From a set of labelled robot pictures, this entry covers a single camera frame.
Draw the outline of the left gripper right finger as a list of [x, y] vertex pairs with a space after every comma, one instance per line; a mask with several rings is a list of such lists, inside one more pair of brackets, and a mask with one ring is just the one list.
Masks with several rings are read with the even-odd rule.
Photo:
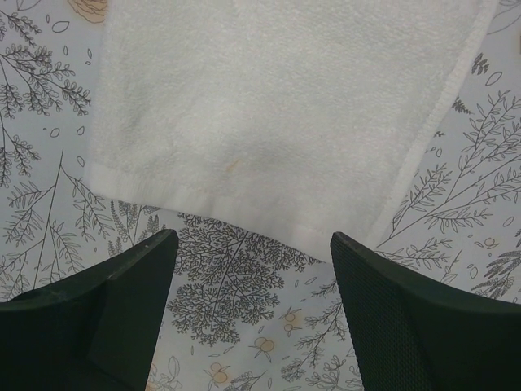
[[331, 256], [366, 390], [518, 390], [520, 307], [430, 279], [359, 244]]

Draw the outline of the white towel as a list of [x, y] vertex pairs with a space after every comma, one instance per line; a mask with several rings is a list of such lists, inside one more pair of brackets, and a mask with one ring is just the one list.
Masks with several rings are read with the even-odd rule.
[[112, 1], [85, 179], [324, 257], [375, 245], [494, 1]]

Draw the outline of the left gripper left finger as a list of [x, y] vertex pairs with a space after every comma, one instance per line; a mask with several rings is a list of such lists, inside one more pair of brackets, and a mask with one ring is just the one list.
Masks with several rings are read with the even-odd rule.
[[178, 249], [165, 229], [1, 304], [3, 390], [144, 390]]

